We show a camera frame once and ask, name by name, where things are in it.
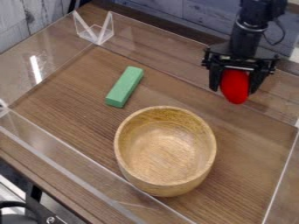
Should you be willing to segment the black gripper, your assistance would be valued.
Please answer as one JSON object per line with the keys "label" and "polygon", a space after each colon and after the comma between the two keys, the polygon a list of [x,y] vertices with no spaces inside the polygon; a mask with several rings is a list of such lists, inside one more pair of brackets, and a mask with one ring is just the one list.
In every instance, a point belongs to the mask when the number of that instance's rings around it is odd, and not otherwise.
{"label": "black gripper", "polygon": [[277,70],[280,56],[260,47],[268,25],[253,26],[235,21],[230,41],[210,45],[205,50],[202,65],[210,69],[210,89],[217,91],[225,68],[250,71],[249,93],[253,95],[269,74]]}

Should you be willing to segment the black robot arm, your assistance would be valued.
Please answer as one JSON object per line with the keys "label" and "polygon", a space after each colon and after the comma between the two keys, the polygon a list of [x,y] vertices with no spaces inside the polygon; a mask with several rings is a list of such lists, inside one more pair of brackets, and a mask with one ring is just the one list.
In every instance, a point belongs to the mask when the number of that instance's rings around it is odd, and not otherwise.
{"label": "black robot arm", "polygon": [[249,91],[253,95],[266,77],[277,71],[280,55],[260,46],[266,35],[269,23],[276,22],[282,29],[282,38],[286,37],[286,28],[278,18],[286,13],[288,0],[241,0],[241,10],[233,26],[230,40],[209,45],[205,49],[202,65],[210,71],[210,89],[219,90],[223,74],[227,69],[249,72]]}

